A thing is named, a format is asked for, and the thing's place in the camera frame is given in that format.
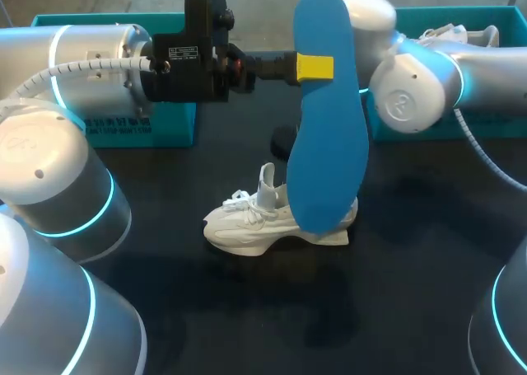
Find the shoe sole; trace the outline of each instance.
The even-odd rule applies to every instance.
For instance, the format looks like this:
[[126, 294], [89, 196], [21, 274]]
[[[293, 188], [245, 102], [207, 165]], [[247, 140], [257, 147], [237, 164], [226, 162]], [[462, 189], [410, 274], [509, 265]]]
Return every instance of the shoe sole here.
[[262, 239], [258, 241], [257, 246], [251, 246], [251, 247], [229, 247], [229, 246], [218, 245], [217, 243], [214, 243], [212, 241], [208, 241], [208, 242], [221, 251], [225, 251], [227, 253], [231, 253], [234, 255], [242, 255], [245, 257], [257, 257], [259, 255], [262, 255], [276, 241], [283, 239], [284, 237], [299, 237], [300, 239], [307, 241], [308, 243], [311, 243], [312, 245], [317, 245], [317, 246], [346, 246], [349, 244], [349, 239], [347, 237], [347, 229], [353, 224], [353, 222], [357, 218], [357, 212], [358, 212], [358, 201], [355, 201], [352, 207], [351, 219], [346, 222], [344, 229], [336, 231], [336, 232], [331, 232], [331, 233], [328, 233], [322, 236], [315, 235], [313, 233], [299, 231], [298, 233], [293, 233], [291, 235], [285, 235], [282, 237], [271, 237], [267, 239]]

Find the shoe tongue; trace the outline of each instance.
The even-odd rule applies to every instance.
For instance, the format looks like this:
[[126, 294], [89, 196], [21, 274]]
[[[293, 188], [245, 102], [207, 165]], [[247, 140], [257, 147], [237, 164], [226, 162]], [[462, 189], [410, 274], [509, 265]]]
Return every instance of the shoe tongue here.
[[266, 163], [260, 170], [256, 204], [265, 210], [274, 210], [277, 203], [277, 194], [274, 189], [274, 165]]

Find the black tool mount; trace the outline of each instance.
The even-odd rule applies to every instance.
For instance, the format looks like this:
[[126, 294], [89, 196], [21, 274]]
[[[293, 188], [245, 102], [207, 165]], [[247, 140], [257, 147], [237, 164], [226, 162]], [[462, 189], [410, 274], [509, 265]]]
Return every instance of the black tool mount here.
[[296, 82], [296, 53], [265, 60], [246, 55], [229, 43], [235, 18], [226, 0], [184, 0], [184, 29], [152, 36], [156, 74], [142, 74], [150, 101], [228, 101], [229, 90], [250, 93], [256, 77]]

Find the glowing cyan light ring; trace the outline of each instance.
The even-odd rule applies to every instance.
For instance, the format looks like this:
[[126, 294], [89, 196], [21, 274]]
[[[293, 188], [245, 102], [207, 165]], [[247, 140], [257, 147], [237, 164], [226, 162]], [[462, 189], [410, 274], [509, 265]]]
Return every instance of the glowing cyan light ring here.
[[102, 209], [99, 211], [99, 213], [97, 213], [95, 215], [94, 218], [92, 218], [90, 221], [88, 221], [87, 223], [85, 224], [82, 224], [79, 228], [75, 228], [69, 232], [62, 232], [62, 233], [44, 233], [44, 232], [39, 232], [39, 231], [36, 231], [36, 233], [42, 235], [43, 237], [68, 237], [70, 235], [73, 235], [74, 233], [78, 233], [80, 231], [83, 231], [85, 230], [86, 228], [88, 228], [90, 225], [92, 225], [95, 221], [97, 221], [100, 216], [102, 216], [104, 214], [104, 212], [106, 211], [106, 209], [108, 208], [108, 206], [110, 206], [110, 202], [112, 201], [112, 198], [114, 197], [114, 178], [112, 177], [112, 175], [110, 174], [110, 171], [108, 171], [108, 174], [110, 175], [110, 194], [108, 195], [108, 199], [106, 200], [106, 203], [105, 205], [102, 207]]
[[527, 365], [520, 359], [520, 356], [512, 349], [511, 344], [509, 344], [509, 341], [505, 337], [505, 334], [503, 334], [503, 330], [501, 329], [500, 322], [497, 320], [497, 312], [496, 312], [496, 287], [497, 287], [497, 281], [500, 279], [501, 272], [505, 269], [505, 266], [501, 269], [500, 273], [498, 274], [496, 281], [494, 282], [494, 287], [492, 288], [492, 315], [494, 316], [494, 322], [496, 323], [497, 332], [501, 337], [501, 340], [503, 341], [503, 344], [507, 347], [509, 350], [509, 353], [511, 353], [512, 357], [515, 358], [516, 362], [525, 370], [527, 371]]
[[[49, 58], [48, 58], [49, 68], [55, 67], [55, 57], [57, 55], [58, 41], [60, 40], [60, 37], [64, 34], [64, 32], [69, 27], [71, 27], [71, 25], [66, 25], [58, 29], [57, 33], [55, 33], [55, 36], [53, 37], [53, 40], [51, 41], [51, 45], [49, 46]], [[60, 91], [58, 90], [58, 84], [57, 84], [56, 77], [51, 77], [51, 87], [53, 88], [53, 94], [55, 95], [55, 98], [57, 99], [58, 105], [60, 105], [64, 109], [67, 109], [66, 105], [64, 104], [63, 97], [60, 96]]]
[[455, 60], [454, 58], [452, 58], [450, 55], [447, 55], [445, 54], [444, 52], [441, 52], [441, 51], [436, 51], [439, 55], [443, 55], [445, 58], [447, 58], [448, 60], [450, 60], [452, 62], [452, 64], [454, 64], [454, 67], [455, 69], [458, 71], [459, 73], [459, 79], [461, 80], [461, 89], [459, 90], [459, 97], [458, 97], [458, 100], [455, 101], [454, 105], [452, 106], [452, 108], [454, 109], [459, 101], [461, 100], [461, 98], [463, 97], [463, 92], [464, 92], [464, 77], [463, 77], [463, 72], [461, 71], [461, 67], [458, 63], [457, 60]]
[[84, 352], [84, 349], [86, 348], [86, 344], [88, 343], [88, 340], [90, 339], [91, 329], [93, 328], [93, 321], [96, 318], [96, 291], [93, 287], [93, 283], [91, 282], [90, 275], [84, 270], [84, 268], [81, 268], [82, 272], [84, 272], [84, 275], [86, 276], [86, 280], [88, 281], [88, 286], [90, 287], [90, 312], [88, 314], [88, 322], [86, 324], [86, 329], [84, 330], [84, 334], [82, 335], [81, 342], [77, 346], [77, 350], [73, 354], [72, 359], [69, 361], [66, 368], [62, 371], [61, 375], [70, 375], [77, 365], [79, 359], [82, 356], [82, 352]]

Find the blue insole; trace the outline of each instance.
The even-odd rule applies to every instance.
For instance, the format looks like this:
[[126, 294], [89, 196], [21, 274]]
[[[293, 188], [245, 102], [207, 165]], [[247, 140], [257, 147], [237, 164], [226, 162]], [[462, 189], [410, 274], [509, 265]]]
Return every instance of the blue insole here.
[[343, 0], [300, 0], [293, 27], [297, 52], [333, 56], [333, 81], [301, 84], [302, 121], [287, 163], [296, 222], [325, 233], [350, 210], [368, 160], [353, 32]]

